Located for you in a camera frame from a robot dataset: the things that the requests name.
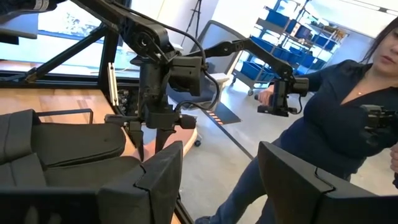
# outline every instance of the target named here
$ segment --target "wooden desk surface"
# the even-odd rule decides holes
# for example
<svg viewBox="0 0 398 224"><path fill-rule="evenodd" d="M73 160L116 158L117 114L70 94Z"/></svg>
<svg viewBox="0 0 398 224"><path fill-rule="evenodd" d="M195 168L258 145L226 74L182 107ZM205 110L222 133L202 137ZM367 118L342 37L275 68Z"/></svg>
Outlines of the wooden desk surface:
<svg viewBox="0 0 398 224"><path fill-rule="evenodd" d="M100 90L0 89L0 104L0 114L27 109L42 112L91 108L94 111L94 123L103 123L106 114L113 114L112 108ZM42 119L45 122L86 124L89 120L89 114L49 116ZM181 129L176 128L176 130L177 133L170 137L170 141L181 137L178 135L181 133ZM192 146L194 141L192 139L196 138L194 134L196 134L196 130L183 133L184 154ZM151 152L153 149L154 144L149 144L147 147L149 157L153 154ZM130 139L126 138L126 147L123 155L133 156L134 153L137 154L135 151L136 148ZM174 215L172 224L178 223L180 222Z"/></svg>

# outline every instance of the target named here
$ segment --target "window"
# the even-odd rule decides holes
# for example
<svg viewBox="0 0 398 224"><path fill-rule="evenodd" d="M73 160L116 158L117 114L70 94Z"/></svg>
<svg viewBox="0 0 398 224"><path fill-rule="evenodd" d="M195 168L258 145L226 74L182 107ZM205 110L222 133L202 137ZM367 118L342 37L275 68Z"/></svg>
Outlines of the window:
<svg viewBox="0 0 398 224"><path fill-rule="evenodd" d="M72 1L60 3L56 10L36 17L39 34L36 39L19 38L19 45L0 43L0 70L26 72L48 62L67 48L87 37L101 21L78 7ZM98 75L103 51L101 38L62 66L51 71L69 75ZM116 52L116 70L127 70L134 53L119 41Z"/></svg>

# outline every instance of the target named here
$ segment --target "concrete floor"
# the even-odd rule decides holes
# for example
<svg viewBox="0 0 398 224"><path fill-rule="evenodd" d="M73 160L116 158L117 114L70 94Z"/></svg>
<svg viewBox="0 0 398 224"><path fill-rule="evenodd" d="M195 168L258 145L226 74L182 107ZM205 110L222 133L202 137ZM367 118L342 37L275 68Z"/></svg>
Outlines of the concrete floor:
<svg viewBox="0 0 398 224"><path fill-rule="evenodd" d="M247 96L248 87L237 81L227 87L222 102L236 113L242 122L223 127L252 155L257 154L259 141L273 141L299 116L288 118L256 112L257 102ZM289 105L298 107L297 99L289 99ZM198 116L198 131L202 145L190 150L183 162L181 194L183 204L192 218L212 215L224 202L238 181L249 158L201 111L190 111ZM393 172L389 169L389 150L369 158L352 183L378 195L397 194L391 184ZM240 223L255 223L261 214L266 197L254 202L242 217Z"/></svg>

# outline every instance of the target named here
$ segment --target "dark hair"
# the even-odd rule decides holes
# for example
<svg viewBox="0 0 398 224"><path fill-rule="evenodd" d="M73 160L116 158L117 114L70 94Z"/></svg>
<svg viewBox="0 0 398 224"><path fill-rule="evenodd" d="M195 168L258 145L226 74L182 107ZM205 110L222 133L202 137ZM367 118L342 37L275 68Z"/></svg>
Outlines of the dark hair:
<svg viewBox="0 0 398 224"><path fill-rule="evenodd" d="M362 62L366 62L368 63L374 53L374 51L377 49L377 47L380 45L380 43L384 40L384 38L387 37L387 35L393 31L394 29L398 28L398 17L396 17L393 21L390 22L390 24L388 24L386 26L386 28L384 28L379 35L377 35L377 37L374 39L372 46L369 48L368 52L366 52L365 57L363 58Z"/></svg>

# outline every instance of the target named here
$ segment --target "shoe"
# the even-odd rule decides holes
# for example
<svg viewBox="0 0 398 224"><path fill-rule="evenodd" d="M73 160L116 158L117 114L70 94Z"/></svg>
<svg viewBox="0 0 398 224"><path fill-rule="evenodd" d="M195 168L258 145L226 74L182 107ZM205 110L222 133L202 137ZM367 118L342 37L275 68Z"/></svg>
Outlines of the shoe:
<svg viewBox="0 0 398 224"><path fill-rule="evenodd" d="M195 220L195 224L210 224L210 217L200 217Z"/></svg>

